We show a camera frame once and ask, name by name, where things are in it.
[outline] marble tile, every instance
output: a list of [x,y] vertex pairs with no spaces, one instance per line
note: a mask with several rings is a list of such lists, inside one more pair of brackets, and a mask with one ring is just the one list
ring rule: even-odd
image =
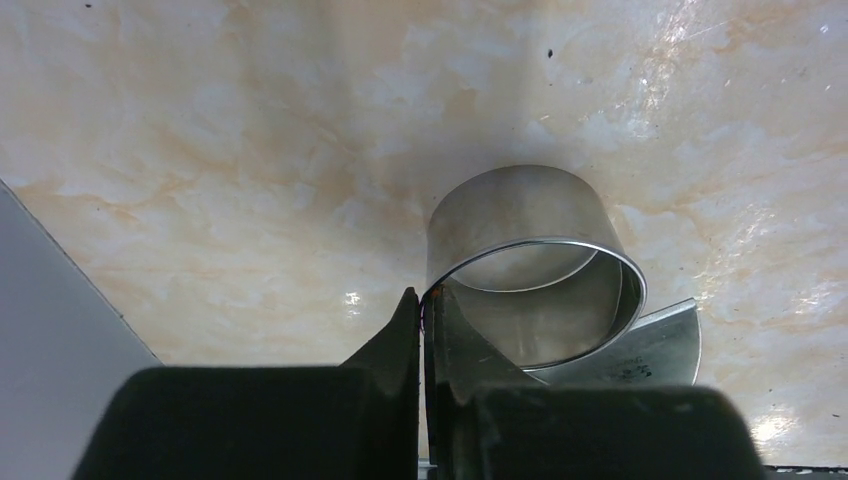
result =
[[845,2],[86,1],[0,3],[0,177],[162,360],[341,361],[444,195],[551,165],[764,459],[846,464]]

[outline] metal cup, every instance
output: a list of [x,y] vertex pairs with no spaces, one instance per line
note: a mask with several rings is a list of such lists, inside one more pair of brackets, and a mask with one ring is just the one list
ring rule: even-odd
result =
[[466,320],[525,371],[599,352],[645,303],[600,198],[556,168],[463,183],[433,213],[427,247],[428,294],[447,282]]

